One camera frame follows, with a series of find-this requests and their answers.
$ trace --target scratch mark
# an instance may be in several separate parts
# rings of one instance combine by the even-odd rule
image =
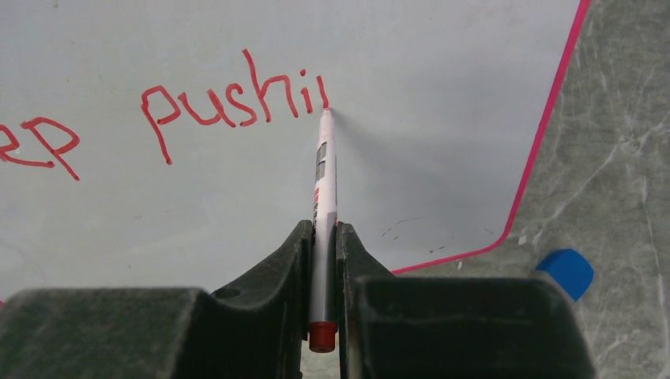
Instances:
[[[413,219],[403,219],[403,220],[398,221],[396,223],[396,225],[398,225],[399,223],[406,223],[408,221],[421,220],[421,219],[425,219],[425,217],[414,217]]]

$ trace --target blue cap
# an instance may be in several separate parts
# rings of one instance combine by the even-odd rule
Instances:
[[[546,272],[574,301],[579,300],[593,281],[593,267],[573,249],[556,250],[535,269]]]

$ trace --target red ink stroke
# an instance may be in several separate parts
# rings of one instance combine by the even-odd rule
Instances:
[[[188,114],[190,114],[190,117],[192,117],[198,124],[203,126],[209,126],[221,121],[221,116],[218,113],[216,113],[214,117],[207,119],[204,119],[200,117],[197,113],[195,113],[193,108],[190,107],[190,104],[188,104],[186,92],[182,92],[181,95],[177,96],[177,99],[179,99],[179,101],[182,102],[182,105],[184,106],[184,109],[186,109],[186,112],[188,112]]]
[[[291,108],[291,113],[293,113],[293,117],[298,117],[298,110],[295,108],[295,104],[293,103],[293,98],[291,96],[291,80],[288,78],[288,76],[278,75],[276,77],[271,77],[267,81],[263,82],[263,86],[261,87],[260,85],[258,85],[258,77],[256,75],[256,65],[254,64],[254,60],[249,54],[249,51],[247,49],[244,49],[242,50],[242,54],[244,54],[244,58],[247,60],[247,64],[249,65],[251,82],[254,84],[254,90],[256,91],[258,101],[261,103],[261,107],[263,107],[263,113],[265,113],[265,122],[272,121],[272,116],[270,115],[268,104],[265,102],[265,94],[268,92],[268,87],[272,83],[277,83],[278,81],[284,82],[284,89],[286,91],[286,101],[288,102],[288,107]]]
[[[307,91],[307,88],[303,87],[303,89],[300,90],[300,93],[303,94],[303,99],[305,99],[305,108],[307,109],[307,113],[311,114],[313,109],[309,91]]]
[[[170,105],[172,105],[172,109],[174,109],[174,111],[170,115],[161,118],[159,120],[155,120],[151,115],[151,113],[149,113],[149,96],[156,92],[160,92],[160,94],[163,95],[163,97],[170,103]],[[163,157],[165,158],[165,163],[172,164],[172,159],[168,154],[168,148],[165,146],[165,139],[163,138],[163,133],[160,131],[158,125],[165,125],[168,124],[169,122],[173,122],[182,114],[182,111],[177,106],[175,100],[172,99],[172,96],[170,96],[168,91],[162,85],[157,85],[156,87],[149,88],[146,91],[144,91],[144,93],[142,93],[141,108],[142,112],[144,112],[145,114],[145,117],[147,118],[147,120],[149,120],[149,124],[151,124],[154,133],[156,133],[156,137],[158,138],[158,144],[160,145],[160,150],[163,152]]]
[[[9,128],[4,126],[3,124],[0,124],[0,131],[4,132],[7,138],[9,138],[9,144],[6,144],[5,146],[0,146],[0,160],[3,162],[11,162],[11,163],[17,163],[17,164],[22,164],[24,166],[33,166],[33,167],[47,167],[47,168],[53,168],[55,167],[55,163],[48,161],[48,162],[36,162],[34,160],[25,160],[25,159],[18,159],[14,158],[12,156],[7,155],[8,152],[12,152],[16,149],[19,148],[19,141],[17,138],[14,136],[14,134],[9,131]]]
[[[323,88],[323,78],[321,75],[316,77],[316,82],[318,84],[318,91],[321,93],[321,100],[323,102],[323,109],[330,108],[328,103],[328,96],[326,96],[326,90]]]
[[[231,128],[236,127],[235,123],[226,114],[226,110],[224,109],[224,105],[221,103],[221,100],[219,100],[219,96],[217,96],[216,93],[214,93],[214,91],[211,88],[207,90],[207,95],[209,96],[209,100],[212,101],[212,105],[214,106],[216,111],[219,112],[221,118],[223,118],[223,120]]]
[[[521,176],[521,182],[519,183],[517,194],[514,197],[514,202],[512,203],[512,209],[510,210],[510,215],[507,217],[507,224],[505,224],[505,229],[502,231],[502,235],[500,236],[500,238],[498,238],[491,245],[484,247],[483,249],[474,250],[467,253],[454,255],[452,257],[438,259],[435,261],[424,262],[418,265],[399,268],[393,270],[394,274],[410,272],[418,270],[419,268],[426,268],[433,265],[439,265],[441,263],[446,263],[449,261],[455,261],[458,259],[463,259],[479,255],[482,253],[486,253],[487,251],[493,250],[495,247],[498,247],[498,245],[500,245],[501,243],[503,243],[503,241],[505,241],[507,236],[510,234],[510,231],[512,230],[512,224],[514,223],[514,219],[517,216],[517,212],[519,209],[519,205],[521,204],[521,199],[523,198],[525,187],[528,185],[528,180],[530,179],[530,173],[533,170],[533,165],[535,164],[537,153],[540,151],[540,146],[542,145],[544,132],[547,130],[547,125],[549,124],[549,118],[551,117],[551,113],[554,110],[554,106],[556,104],[556,100],[559,97],[561,87],[563,86],[563,79],[565,79],[567,68],[570,65],[570,60],[572,59],[574,47],[577,44],[577,40],[579,39],[579,33],[582,30],[584,19],[586,19],[586,15],[589,12],[590,4],[591,4],[590,0],[581,0],[579,3],[579,7],[577,8],[577,14],[574,17],[572,27],[570,28],[570,34],[568,35],[566,46],[563,49],[563,56],[561,57],[559,68],[556,70],[554,83],[551,85],[551,90],[549,91],[547,104],[544,106],[544,113],[542,114],[542,118],[540,119],[540,124],[537,128],[537,133],[535,134],[535,140],[533,140],[533,146],[530,148],[528,161],[526,162],[523,175]]]
[[[237,92],[238,95],[242,95],[242,94],[244,93],[244,91],[242,90],[242,86],[240,86],[239,84],[237,84],[237,83],[229,84],[229,85],[226,87],[226,100],[228,100],[228,102],[229,102],[233,107],[235,107],[235,108],[237,108],[237,109],[239,109],[239,110],[241,110],[241,111],[244,111],[244,112],[248,113],[249,116],[250,116],[248,120],[246,120],[246,121],[242,121],[239,125],[240,125],[240,126],[249,126],[249,125],[253,125],[253,124],[258,120],[258,116],[256,116],[256,112],[255,112],[253,109],[247,107],[246,105],[240,103],[239,101],[233,99],[233,98],[232,98],[232,92],[233,92],[233,90],[235,90],[235,91]]]
[[[70,142],[64,144],[60,148],[53,148],[45,139],[42,137],[42,134],[40,134],[39,130],[37,130],[37,126],[42,125],[42,124],[47,124],[50,126],[53,126],[56,129],[60,129],[63,132],[67,133],[70,136]],[[74,180],[79,180],[79,177],[77,174],[74,172],[72,167],[61,157],[62,154],[65,154],[66,152],[72,150],[73,148],[76,148],[77,145],[79,144],[79,136],[72,131],[70,128],[64,126],[63,124],[60,124],[50,118],[46,117],[37,117],[34,118],[30,121],[22,122],[21,127],[23,129],[30,130],[33,135],[35,135],[35,138],[44,146],[53,156],[56,158],[57,161],[60,162],[61,165],[64,166],[64,168],[67,170],[67,172],[72,175]]]

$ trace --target gray marble surface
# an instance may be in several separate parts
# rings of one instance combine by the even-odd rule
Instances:
[[[574,310],[599,377],[669,379],[668,102],[670,1],[594,0],[510,236],[405,275],[529,276],[574,248],[596,272]],[[304,350],[305,378],[339,377],[337,353]]]

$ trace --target white board surface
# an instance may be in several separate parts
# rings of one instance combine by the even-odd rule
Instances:
[[[578,3],[2,2],[0,298],[241,275],[312,216],[321,92],[339,218],[387,268],[492,244]]]

